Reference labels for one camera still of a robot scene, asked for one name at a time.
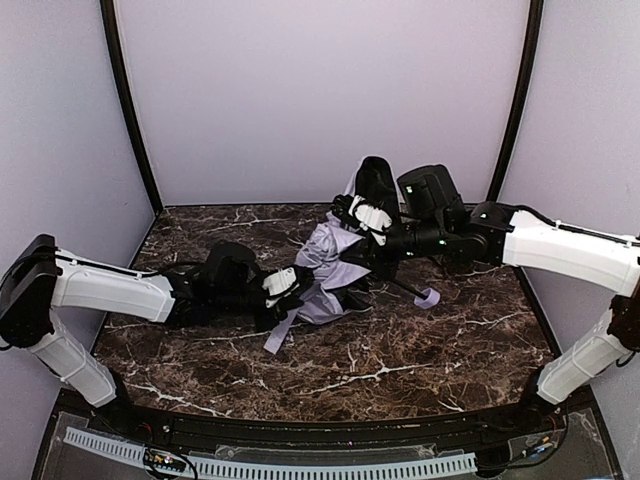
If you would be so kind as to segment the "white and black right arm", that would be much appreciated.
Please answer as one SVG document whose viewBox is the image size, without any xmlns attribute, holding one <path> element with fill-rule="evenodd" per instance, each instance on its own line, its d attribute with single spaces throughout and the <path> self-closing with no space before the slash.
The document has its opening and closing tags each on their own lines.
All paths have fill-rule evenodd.
<svg viewBox="0 0 640 480">
<path fill-rule="evenodd" d="M 466 204 L 445 166 L 419 167 L 395 179 L 380 157 L 366 158 L 355 174 L 348 211 L 371 236 L 363 261 L 384 276 L 392 276 L 402 260 L 446 256 L 546 270 L 613 292 L 599 322 L 531 376 L 524 406 L 558 405 L 639 349 L 636 237 L 551 220 L 525 205 Z"/>
</svg>

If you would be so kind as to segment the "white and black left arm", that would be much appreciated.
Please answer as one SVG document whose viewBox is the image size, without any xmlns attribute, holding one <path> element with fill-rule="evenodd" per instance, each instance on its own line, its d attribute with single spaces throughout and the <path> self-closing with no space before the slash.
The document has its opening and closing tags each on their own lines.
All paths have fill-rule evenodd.
<svg viewBox="0 0 640 480">
<path fill-rule="evenodd" d="M 182 261 L 156 271 L 99 263 L 37 236 L 1 280 L 1 347 L 26 349 L 92 407 L 127 403 L 122 382 L 63 325 L 56 311 L 78 307 L 119 313 L 172 328 L 202 326 L 245 314 L 270 330 L 302 306 L 310 269 L 263 270 L 254 252 L 219 241 L 203 262 Z"/>
</svg>

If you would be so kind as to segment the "lavender and black folding umbrella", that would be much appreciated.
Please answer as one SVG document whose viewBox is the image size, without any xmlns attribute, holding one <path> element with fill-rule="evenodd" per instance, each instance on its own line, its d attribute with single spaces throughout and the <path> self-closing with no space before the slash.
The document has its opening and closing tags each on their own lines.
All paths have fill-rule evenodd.
<svg viewBox="0 0 640 480">
<path fill-rule="evenodd" d="M 381 157 L 368 156 L 361 160 L 344 195 L 364 197 L 387 212 L 392 220 L 400 216 L 393 172 L 389 163 Z M 357 246 L 364 247 L 369 234 L 349 227 L 333 213 L 329 213 L 327 220 L 315 227 L 293 264 L 311 269 L 314 282 L 300 297 L 303 306 L 290 311 L 284 321 L 270 330 L 271 334 L 264 344 L 266 351 L 271 354 L 278 352 L 296 318 L 312 325 L 323 325 L 352 312 L 370 309 L 368 304 L 354 297 L 349 289 L 373 272 L 362 264 L 347 260 L 347 255 Z"/>
</svg>

